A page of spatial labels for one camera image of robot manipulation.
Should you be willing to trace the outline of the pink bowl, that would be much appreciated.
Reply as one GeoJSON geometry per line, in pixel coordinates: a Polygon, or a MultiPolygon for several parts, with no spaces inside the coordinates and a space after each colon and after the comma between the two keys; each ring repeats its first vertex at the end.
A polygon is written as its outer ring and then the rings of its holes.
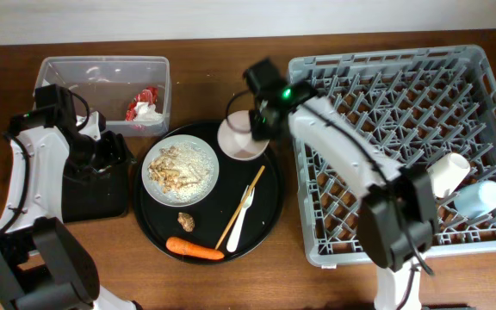
{"type": "Polygon", "coordinates": [[[249,111],[241,110],[221,122],[217,133],[220,149],[230,158],[251,161],[264,153],[269,141],[256,141],[250,132],[249,111]]]}

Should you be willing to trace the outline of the red and white wrapper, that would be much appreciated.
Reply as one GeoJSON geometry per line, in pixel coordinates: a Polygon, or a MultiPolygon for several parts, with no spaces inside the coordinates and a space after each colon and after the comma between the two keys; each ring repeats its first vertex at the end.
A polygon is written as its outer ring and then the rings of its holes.
{"type": "Polygon", "coordinates": [[[137,94],[127,106],[125,121],[133,122],[132,128],[141,131],[146,122],[159,123],[164,116],[156,111],[158,89],[149,86],[137,94]]]}

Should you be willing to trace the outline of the cream paper cup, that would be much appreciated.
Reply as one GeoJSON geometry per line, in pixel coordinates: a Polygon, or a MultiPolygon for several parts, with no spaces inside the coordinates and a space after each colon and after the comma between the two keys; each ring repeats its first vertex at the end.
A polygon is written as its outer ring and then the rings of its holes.
{"type": "Polygon", "coordinates": [[[470,172],[470,163],[462,155],[450,152],[432,164],[427,172],[435,197],[451,195],[470,172]]]}

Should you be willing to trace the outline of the light blue plastic cup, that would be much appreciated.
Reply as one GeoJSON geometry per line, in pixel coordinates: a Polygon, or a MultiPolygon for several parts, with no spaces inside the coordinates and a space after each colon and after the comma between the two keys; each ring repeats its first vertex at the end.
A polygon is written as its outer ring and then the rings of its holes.
{"type": "Polygon", "coordinates": [[[496,182],[486,180],[461,189],[454,206],[460,215],[469,219],[493,211],[496,208],[496,182]]]}

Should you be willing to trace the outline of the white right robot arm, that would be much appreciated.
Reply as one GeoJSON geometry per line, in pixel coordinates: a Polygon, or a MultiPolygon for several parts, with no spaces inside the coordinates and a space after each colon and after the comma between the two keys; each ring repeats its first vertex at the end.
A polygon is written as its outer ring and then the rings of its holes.
{"type": "Polygon", "coordinates": [[[377,267],[376,309],[420,309],[419,277],[431,275],[425,252],[438,230],[431,179],[379,152],[311,84],[290,84],[269,60],[246,69],[254,97],[255,140],[285,134],[312,147],[348,185],[359,203],[356,237],[377,267]]]}

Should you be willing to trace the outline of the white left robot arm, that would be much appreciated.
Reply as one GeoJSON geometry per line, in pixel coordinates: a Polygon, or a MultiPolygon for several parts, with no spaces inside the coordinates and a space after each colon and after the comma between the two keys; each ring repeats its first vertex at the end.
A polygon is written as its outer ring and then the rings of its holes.
{"type": "Polygon", "coordinates": [[[36,89],[32,111],[10,119],[13,152],[0,218],[0,304],[6,309],[135,309],[100,283],[70,222],[123,215],[134,163],[105,118],[77,115],[80,96],[57,84],[36,89]]]}

